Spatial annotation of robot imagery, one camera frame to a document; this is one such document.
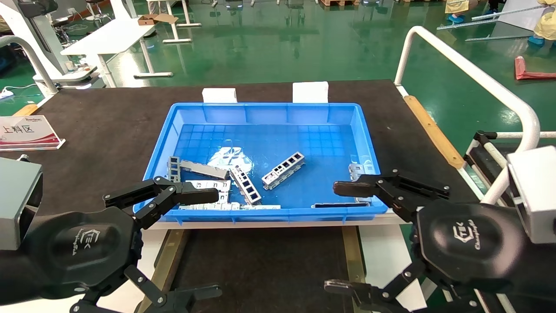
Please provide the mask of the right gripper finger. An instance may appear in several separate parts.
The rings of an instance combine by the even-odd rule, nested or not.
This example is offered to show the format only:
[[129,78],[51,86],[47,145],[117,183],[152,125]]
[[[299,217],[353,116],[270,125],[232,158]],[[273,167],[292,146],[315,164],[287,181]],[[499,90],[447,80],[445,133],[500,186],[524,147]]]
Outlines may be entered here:
[[[410,313],[403,307],[397,296],[421,275],[427,273],[428,265],[422,261],[412,262],[383,289],[367,283],[353,283],[344,280],[326,280],[324,289],[328,293],[350,296],[361,310],[374,313]],[[427,307],[414,313],[477,313],[478,303],[470,297],[453,297],[453,301],[443,306]]]
[[415,222],[420,207],[450,198],[450,186],[411,172],[362,174],[355,181],[337,181],[333,191],[345,197],[377,197],[405,222]]

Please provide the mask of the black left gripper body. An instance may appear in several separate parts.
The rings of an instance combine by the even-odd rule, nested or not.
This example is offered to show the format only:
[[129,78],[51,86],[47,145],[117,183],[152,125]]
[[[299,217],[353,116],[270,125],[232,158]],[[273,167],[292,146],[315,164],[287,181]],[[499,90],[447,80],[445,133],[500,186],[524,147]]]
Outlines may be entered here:
[[138,223],[116,207],[40,216],[24,238],[36,295],[50,300],[113,293],[127,281],[124,271],[137,265],[141,249]]

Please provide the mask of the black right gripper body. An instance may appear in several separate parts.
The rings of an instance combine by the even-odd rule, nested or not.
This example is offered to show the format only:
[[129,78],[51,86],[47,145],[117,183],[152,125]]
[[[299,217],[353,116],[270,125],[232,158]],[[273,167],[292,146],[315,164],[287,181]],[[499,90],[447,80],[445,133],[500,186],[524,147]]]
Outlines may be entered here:
[[433,201],[415,214],[414,224],[421,256],[446,283],[492,293],[515,287],[518,258],[528,244],[516,212]]

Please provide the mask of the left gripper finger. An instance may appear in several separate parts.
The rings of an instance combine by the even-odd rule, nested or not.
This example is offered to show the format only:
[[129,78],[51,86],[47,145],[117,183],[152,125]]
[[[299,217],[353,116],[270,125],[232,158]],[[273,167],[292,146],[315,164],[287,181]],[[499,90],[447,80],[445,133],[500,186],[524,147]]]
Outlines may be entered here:
[[[145,313],[190,313],[197,301],[222,295],[221,287],[217,284],[163,293],[136,266],[127,266],[119,275],[113,275],[113,278],[119,282],[131,281],[151,301]],[[72,313],[115,313],[114,310],[97,306],[106,290],[90,289],[83,299],[72,306]]]
[[175,206],[214,203],[219,198],[220,194],[216,188],[198,189],[192,183],[171,182],[161,176],[103,196],[107,208],[125,209],[147,201],[143,208],[132,215],[135,224],[145,230]]

